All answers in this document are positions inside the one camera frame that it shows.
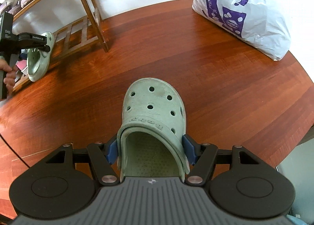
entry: clog insole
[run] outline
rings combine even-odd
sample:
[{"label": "clog insole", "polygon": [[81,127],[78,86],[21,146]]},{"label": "clog insole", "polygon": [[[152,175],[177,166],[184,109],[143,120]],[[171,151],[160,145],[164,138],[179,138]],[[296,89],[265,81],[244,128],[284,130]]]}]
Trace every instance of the clog insole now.
[{"label": "clog insole", "polygon": [[162,142],[150,134],[133,132],[126,139],[125,176],[177,177],[178,165]]}]

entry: reddish brown wooden floor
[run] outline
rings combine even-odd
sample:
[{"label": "reddish brown wooden floor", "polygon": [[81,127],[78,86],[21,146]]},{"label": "reddish brown wooden floor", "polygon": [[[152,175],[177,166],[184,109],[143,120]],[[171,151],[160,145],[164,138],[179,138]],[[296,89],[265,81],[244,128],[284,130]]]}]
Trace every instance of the reddish brown wooden floor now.
[{"label": "reddish brown wooden floor", "polygon": [[[30,164],[62,143],[107,141],[120,127],[128,86],[156,77],[181,95],[195,140],[224,149],[243,144],[276,166],[314,122],[313,82],[291,53],[272,61],[191,4],[161,3],[105,20],[110,52],[73,55],[20,91],[0,109],[0,132],[21,156],[37,153],[25,158]],[[2,142],[0,154],[0,213],[14,217],[8,188],[25,167]]]}]

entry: human hand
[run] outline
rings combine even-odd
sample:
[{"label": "human hand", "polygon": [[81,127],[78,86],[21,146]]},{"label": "human hand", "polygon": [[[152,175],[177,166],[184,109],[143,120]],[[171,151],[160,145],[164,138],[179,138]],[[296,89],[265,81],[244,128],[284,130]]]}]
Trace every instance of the human hand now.
[{"label": "human hand", "polygon": [[3,82],[7,87],[7,95],[11,95],[15,85],[16,72],[18,71],[18,68],[16,65],[11,68],[4,59],[0,59],[0,70],[7,72]]}]

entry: plastic bag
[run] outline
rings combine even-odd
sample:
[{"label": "plastic bag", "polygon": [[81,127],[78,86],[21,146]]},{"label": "plastic bag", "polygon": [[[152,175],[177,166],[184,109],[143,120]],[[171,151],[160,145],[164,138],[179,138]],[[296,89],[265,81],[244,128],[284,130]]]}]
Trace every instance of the plastic bag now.
[{"label": "plastic bag", "polygon": [[290,48],[291,17],[275,0],[193,0],[192,8],[275,61]]}]

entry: black cable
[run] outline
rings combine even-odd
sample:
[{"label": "black cable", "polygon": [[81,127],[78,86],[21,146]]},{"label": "black cable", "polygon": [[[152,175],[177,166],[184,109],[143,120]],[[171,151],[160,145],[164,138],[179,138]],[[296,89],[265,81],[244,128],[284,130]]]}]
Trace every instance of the black cable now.
[{"label": "black cable", "polygon": [[11,151],[29,168],[29,165],[26,164],[26,162],[15,152],[15,150],[12,149],[12,147],[7,143],[7,141],[3,138],[3,136],[0,134],[0,137],[4,141],[4,143],[10,148]]}]

